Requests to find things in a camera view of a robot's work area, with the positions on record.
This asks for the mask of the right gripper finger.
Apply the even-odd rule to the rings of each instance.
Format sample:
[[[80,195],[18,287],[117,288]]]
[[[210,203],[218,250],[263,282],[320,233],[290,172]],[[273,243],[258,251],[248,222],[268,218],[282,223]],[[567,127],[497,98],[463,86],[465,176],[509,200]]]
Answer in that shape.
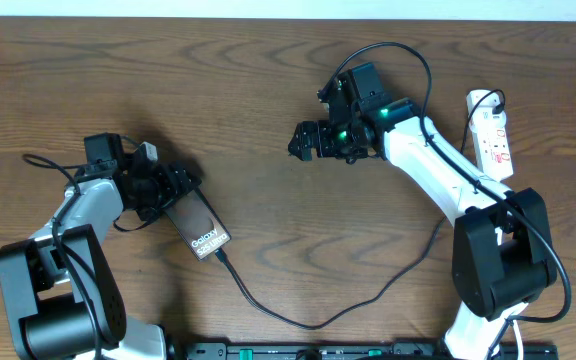
[[[319,135],[317,121],[304,121],[298,123],[294,132],[294,139],[300,143],[315,143]]]
[[[310,137],[293,137],[287,149],[290,155],[297,157],[300,161],[312,160],[313,141]]]

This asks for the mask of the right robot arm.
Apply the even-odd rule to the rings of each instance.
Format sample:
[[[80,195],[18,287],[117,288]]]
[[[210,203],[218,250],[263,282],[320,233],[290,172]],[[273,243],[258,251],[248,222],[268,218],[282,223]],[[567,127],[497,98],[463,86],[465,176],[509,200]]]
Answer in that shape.
[[[514,192],[470,163],[419,105],[394,99],[370,63],[339,74],[321,101],[327,119],[299,123],[288,152],[302,161],[376,156],[406,173],[453,227],[461,304],[443,337],[448,354],[499,354],[504,330],[558,277],[543,198],[531,188]]]

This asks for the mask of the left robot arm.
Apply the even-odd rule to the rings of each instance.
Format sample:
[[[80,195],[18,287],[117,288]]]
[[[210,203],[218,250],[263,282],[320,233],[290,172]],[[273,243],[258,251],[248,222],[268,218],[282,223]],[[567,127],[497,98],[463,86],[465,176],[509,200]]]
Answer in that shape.
[[[183,359],[165,329],[127,315],[102,250],[126,211],[145,226],[201,180],[184,163],[162,163],[154,145],[128,153],[125,137],[84,140],[86,161],[61,166],[26,154],[32,165],[61,172],[64,200],[30,238],[0,248],[0,288],[13,348],[21,359]]]

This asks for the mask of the white power strip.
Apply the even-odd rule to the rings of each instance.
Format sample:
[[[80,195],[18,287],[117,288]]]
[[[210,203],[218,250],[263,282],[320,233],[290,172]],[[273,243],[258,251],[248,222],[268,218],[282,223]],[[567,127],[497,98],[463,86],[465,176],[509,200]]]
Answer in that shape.
[[[514,171],[503,92],[475,89],[466,96],[466,103],[478,169],[496,181],[509,178]]]

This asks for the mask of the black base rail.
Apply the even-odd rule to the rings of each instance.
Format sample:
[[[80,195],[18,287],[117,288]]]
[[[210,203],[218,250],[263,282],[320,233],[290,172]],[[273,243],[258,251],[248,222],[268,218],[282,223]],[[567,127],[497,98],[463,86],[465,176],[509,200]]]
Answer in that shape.
[[[204,342],[188,345],[188,360],[350,360],[350,359],[451,359],[435,343],[403,341],[392,344],[225,344]]]

